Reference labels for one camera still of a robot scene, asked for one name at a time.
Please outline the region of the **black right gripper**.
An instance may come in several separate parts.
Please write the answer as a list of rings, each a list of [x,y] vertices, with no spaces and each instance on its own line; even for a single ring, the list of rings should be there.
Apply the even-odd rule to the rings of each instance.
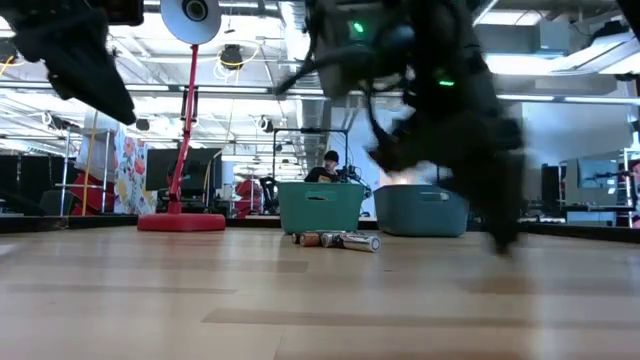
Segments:
[[[519,239],[523,203],[524,136],[513,118],[470,110],[443,116],[415,110],[396,118],[389,131],[376,131],[368,155],[387,172],[402,172],[421,162],[451,169],[473,180],[472,206],[484,218],[493,251],[510,256]]]

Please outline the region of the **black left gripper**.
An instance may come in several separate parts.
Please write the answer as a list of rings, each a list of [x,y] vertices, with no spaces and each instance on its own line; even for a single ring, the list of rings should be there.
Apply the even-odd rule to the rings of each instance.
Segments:
[[[75,98],[124,125],[134,104],[106,51],[107,17],[87,0],[0,0],[0,17],[30,62],[42,61],[60,98]]]

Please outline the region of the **teal green plastic bin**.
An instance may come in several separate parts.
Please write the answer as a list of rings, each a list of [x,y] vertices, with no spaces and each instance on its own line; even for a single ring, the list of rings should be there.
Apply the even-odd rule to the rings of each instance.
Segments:
[[[286,233],[355,231],[364,190],[353,183],[282,182],[281,228]]]

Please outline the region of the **black cabinet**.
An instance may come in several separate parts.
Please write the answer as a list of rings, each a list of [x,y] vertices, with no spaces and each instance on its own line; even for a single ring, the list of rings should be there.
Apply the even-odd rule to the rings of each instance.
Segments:
[[[541,167],[541,200],[546,208],[557,208],[560,199],[560,169],[543,164]]]

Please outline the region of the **silver metal stand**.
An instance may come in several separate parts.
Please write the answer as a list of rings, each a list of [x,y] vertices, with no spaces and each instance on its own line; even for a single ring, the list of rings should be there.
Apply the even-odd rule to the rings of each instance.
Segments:
[[[106,194],[106,183],[113,182],[113,140],[110,130],[90,130],[67,127],[64,132],[64,152],[62,177],[54,186],[57,190],[70,191],[71,183],[79,172],[85,173],[83,214],[86,209],[87,179],[90,175],[103,181],[102,190]]]

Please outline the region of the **light blue box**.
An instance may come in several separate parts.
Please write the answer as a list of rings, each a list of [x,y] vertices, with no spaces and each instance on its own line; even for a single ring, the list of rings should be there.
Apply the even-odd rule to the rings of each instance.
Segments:
[[[613,227],[616,225],[615,212],[568,212],[566,223],[572,226]]]

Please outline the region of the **blue grey plastic bin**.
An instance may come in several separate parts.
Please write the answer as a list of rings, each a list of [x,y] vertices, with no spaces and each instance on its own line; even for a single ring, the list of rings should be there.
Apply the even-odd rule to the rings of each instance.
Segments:
[[[402,237],[460,237],[469,205],[458,194],[428,184],[387,185],[374,191],[378,228]]]

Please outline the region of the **floral patterned banner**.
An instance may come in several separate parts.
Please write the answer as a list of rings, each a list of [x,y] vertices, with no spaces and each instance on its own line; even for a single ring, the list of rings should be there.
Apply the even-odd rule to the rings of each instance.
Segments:
[[[146,189],[148,146],[123,130],[115,136],[114,212],[146,215],[156,212],[157,192]]]

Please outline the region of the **black computer monitor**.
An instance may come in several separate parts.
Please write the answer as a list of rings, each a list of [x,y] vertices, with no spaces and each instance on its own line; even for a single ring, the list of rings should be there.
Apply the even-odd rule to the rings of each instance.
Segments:
[[[205,177],[215,189],[222,188],[222,155],[219,148],[190,148],[183,166],[182,190],[203,190]],[[173,179],[179,151],[177,149],[151,149],[147,153],[146,189],[167,189]]]

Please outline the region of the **red angled board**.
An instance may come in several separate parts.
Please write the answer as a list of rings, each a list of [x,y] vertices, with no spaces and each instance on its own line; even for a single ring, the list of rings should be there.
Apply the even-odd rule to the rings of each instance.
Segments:
[[[73,195],[73,205],[70,214],[73,216],[81,216],[83,214],[85,173],[79,172],[75,180],[71,183],[70,191]],[[103,181],[90,175],[87,179],[86,209],[84,214],[87,216],[100,215],[104,212],[114,212],[114,182],[106,183],[106,194],[102,190]]]

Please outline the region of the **dark grey chair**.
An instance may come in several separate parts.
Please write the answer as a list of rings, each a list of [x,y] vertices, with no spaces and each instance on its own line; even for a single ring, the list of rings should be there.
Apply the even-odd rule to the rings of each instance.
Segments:
[[[40,200],[40,207],[47,216],[68,216],[77,203],[77,198],[71,191],[48,190]]]

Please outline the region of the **metal shelving rack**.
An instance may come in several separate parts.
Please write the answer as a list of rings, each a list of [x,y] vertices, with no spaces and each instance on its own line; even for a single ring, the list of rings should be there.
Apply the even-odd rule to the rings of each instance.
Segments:
[[[640,150],[624,149],[621,169],[624,204],[630,207],[626,213],[625,225],[640,229]]]

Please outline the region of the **person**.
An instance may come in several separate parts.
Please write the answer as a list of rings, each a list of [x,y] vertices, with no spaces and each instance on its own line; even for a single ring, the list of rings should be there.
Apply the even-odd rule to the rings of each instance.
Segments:
[[[312,168],[304,181],[307,183],[336,183],[341,179],[341,171],[337,168],[339,155],[329,150],[323,158],[323,165]]]

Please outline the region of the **copper-top black battery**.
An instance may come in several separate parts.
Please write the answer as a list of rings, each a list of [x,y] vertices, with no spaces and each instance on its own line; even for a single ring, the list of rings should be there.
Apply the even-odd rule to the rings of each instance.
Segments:
[[[322,245],[321,237],[318,233],[292,233],[292,242],[302,247],[319,247]]]

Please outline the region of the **grey wall monitor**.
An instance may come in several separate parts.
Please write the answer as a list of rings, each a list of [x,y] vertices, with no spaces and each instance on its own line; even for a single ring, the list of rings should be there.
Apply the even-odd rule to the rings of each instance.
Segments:
[[[610,159],[579,159],[579,188],[616,188],[618,162]]]

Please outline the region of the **black overhead frame bar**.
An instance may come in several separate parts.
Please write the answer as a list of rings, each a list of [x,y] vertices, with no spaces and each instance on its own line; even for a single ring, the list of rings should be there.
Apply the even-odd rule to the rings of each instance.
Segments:
[[[0,80],[0,89],[11,89],[31,92],[52,93],[53,88],[48,82],[4,81]],[[186,87],[181,85],[157,84],[127,84],[126,89],[134,96],[169,96],[181,94]],[[296,100],[327,100],[321,89],[294,88],[284,95],[274,95],[270,87],[257,86],[197,86],[200,94],[209,98],[238,98],[238,99],[296,99]],[[499,94],[498,98],[507,102],[530,103],[567,103],[567,104],[595,104],[640,106],[640,97],[613,96],[569,96],[569,95],[536,95],[536,94]]]

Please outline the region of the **silver ribbed ceiling air duct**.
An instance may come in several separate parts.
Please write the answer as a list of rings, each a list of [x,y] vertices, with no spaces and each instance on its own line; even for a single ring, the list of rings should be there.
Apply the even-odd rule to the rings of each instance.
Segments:
[[[311,15],[307,9],[307,0],[285,0],[278,3],[284,21],[284,41],[287,50],[287,61],[290,76],[304,69],[313,59],[312,48],[315,46],[314,30]],[[319,95],[306,95],[298,104],[298,127],[296,133],[299,140],[302,159],[311,169],[322,164],[327,150],[328,132],[321,129],[331,127],[326,109],[328,104],[321,98],[320,79],[316,72],[309,72],[299,78],[294,88],[318,90]]]

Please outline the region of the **black metal frame stand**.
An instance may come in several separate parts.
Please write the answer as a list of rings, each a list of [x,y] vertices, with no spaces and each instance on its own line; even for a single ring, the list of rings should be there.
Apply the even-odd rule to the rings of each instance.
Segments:
[[[332,133],[333,130],[332,129],[320,129],[320,128],[302,128],[302,129],[284,129],[284,128],[275,128],[274,132],[273,132],[273,140],[276,140],[277,134],[279,132],[288,132],[288,133],[292,133],[293,135],[302,135],[303,137],[308,137],[309,135],[311,135],[312,137],[314,137],[315,135],[323,135],[326,138],[329,138],[329,133]],[[321,155],[324,158],[324,155],[328,152],[329,150],[322,152]],[[273,160],[273,164],[272,164],[272,170],[273,170],[273,174],[270,176],[271,180],[275,181],[275,184],[278,186],[281,186],[283,183],[298,183],[298,182],[305,182],[304,179],[307,176],[307,174],[309,173],[309,171],[316,167],[316,166],[322,166],[323,165],[323,158],[321,160],[321,162],[319,164],[314,163],[311,167],[307,167],[306,171],[303,173],[302,177],[297,177],[296,179],[287,179],[285,176],[281,176],[279,179],[276,178],[277,172],[276,172],[276,160]]]

